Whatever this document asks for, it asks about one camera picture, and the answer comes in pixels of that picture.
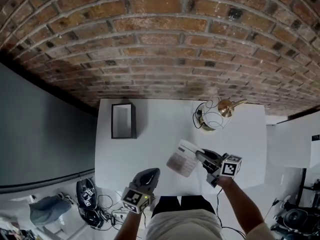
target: black picture frame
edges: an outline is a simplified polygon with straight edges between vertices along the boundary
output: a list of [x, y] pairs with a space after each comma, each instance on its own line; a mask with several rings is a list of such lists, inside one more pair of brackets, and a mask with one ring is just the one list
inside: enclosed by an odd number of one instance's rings
[[[117, 137], [114, 134], [114, 108], [116, 106], [130, 105], [131, 110], [131, 133], [128, 137]], [[137, 138], [137, 122], [136, 122], [136, 106], [131, 103], [118, 103], [111, 106], [111, 139], [136, 139]]]

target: shoe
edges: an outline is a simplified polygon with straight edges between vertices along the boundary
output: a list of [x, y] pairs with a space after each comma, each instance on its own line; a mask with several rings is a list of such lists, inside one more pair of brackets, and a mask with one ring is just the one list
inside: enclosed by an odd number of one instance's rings
[[65, 199], [65, 195], [64, 195], [64, 193], [62, 193], [62, 192], [60, 192], [60, 193], [58, 194], [58, 197], [60, 197], [62, 200]]
[[72, 206], [77, 205], [77, 203], [68, 194], [64, 196], [64, 199], [67, 200]]

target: gray cloth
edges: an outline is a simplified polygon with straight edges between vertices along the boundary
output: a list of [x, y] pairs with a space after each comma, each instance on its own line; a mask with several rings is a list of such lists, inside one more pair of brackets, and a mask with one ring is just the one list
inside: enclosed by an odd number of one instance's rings
[[61, 199], [57, 195], [47, 196], [29, 206], [30, 220], [36, 227], [55, 222], [62, 214], [71, 208], [70, 202]]

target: hand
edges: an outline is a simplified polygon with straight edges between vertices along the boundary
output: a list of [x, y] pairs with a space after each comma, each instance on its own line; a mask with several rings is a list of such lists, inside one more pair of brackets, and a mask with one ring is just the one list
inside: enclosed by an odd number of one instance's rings
[[234, 182], [233, 178], [220, 176], [218, 179], [217, 185], [220, 186], [221, 188], [227, 188], [228, 186], [231, 185], [232, 182]]

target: brick ceiling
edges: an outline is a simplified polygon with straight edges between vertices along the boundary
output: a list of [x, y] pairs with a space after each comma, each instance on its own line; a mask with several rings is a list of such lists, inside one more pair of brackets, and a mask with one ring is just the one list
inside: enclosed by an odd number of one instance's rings
[[320, 104], [320, 0], [0, 0], [0, 50], [100, 98]]

